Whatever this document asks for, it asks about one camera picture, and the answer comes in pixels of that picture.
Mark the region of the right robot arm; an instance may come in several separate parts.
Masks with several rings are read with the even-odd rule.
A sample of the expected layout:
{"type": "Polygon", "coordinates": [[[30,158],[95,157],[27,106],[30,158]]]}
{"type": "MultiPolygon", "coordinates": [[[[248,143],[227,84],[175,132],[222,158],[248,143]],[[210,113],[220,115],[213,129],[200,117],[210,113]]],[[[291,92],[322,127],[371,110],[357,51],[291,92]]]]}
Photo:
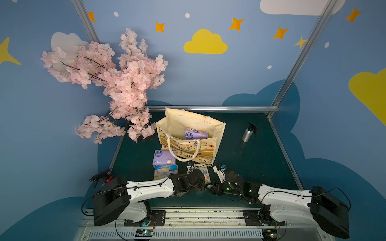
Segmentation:
{"type": "Polygon", "coordinates": [[[260,220],[269,224],[275,222],[296,222],[318,226],[325,233],[341,239],[348,239],[349,211],[351,204],[345,204],[331,191],[319,186],[311,190],[289,190],[271,187],[256,182],[247,182],[234,171],[213,168],[219,181],[211,184],[211,192],[239,197],[240,200],[260,206],[260,220]]]}

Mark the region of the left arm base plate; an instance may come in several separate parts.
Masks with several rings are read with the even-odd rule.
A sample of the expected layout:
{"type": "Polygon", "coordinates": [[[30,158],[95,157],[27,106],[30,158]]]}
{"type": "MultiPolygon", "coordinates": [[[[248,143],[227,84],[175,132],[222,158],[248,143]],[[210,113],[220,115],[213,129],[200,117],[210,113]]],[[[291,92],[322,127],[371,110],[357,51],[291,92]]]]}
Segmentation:
{"type": "Polygon", "coordinates": [[[152,214],[148,214],[143,220],[134,222],[132,220],[125,220],[125,227],[163,227],[166,220],[165,210],[153,210],[152,214]]]}

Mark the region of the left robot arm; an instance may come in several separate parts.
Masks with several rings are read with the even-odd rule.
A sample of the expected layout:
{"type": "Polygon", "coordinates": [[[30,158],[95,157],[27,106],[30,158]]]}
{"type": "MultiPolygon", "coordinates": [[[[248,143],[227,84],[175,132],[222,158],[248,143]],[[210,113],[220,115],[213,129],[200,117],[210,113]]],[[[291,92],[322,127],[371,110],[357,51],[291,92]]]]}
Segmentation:
{"type": "Polygon", "coordinates": [[[140,222],[150,214],[145,201],[154,198],[181,197],[192,191],[202,191],[205,177],[200,170],[186,174],[171,174],[153,181],[127,181],[119,176],[93,195],[95,226],[104,226],[116,219],[140,222]]]}

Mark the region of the white green elephant tissue pack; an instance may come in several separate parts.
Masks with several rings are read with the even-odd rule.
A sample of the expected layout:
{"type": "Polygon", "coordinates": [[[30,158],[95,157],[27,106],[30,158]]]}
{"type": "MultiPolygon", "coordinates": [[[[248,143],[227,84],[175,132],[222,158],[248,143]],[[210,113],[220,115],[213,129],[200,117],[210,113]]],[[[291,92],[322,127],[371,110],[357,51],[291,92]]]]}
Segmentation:
{"type": "Polygon", "coordinates": [[[209,171],[207,168],[203,168],[203,167],[199,167],[198,168],[204,175],[204,178],[205,178],[205,184],[210,184],[211,183],[211,179],[210,179],[210,175],[209,175],[209,171]]]}

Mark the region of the cream canvas tote bag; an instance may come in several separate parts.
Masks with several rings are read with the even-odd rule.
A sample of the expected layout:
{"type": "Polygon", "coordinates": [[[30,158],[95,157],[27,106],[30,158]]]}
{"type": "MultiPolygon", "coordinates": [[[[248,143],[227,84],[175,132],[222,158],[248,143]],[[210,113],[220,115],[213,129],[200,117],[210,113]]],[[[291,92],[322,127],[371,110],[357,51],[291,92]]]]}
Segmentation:
{"type": "Polygon", "coordinates": [[[212,166],[225,131],[226,124],[210,116],[184,109],[165,111],[156,123],[163,150],[178,161],[212,166]]]}

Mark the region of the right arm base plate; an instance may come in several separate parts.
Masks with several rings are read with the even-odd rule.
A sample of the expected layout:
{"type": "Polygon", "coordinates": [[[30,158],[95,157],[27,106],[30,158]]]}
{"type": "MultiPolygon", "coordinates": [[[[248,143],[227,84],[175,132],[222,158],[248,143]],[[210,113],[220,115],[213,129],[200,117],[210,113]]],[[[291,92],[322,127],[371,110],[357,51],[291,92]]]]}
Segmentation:
{"type": "Polygon", "coordinates": [[[268,211],[257,209],[244,210],[243,217],[247,226],[281,226],[284,227],[286,222],[277,222],[269,214],[268,211]]]}

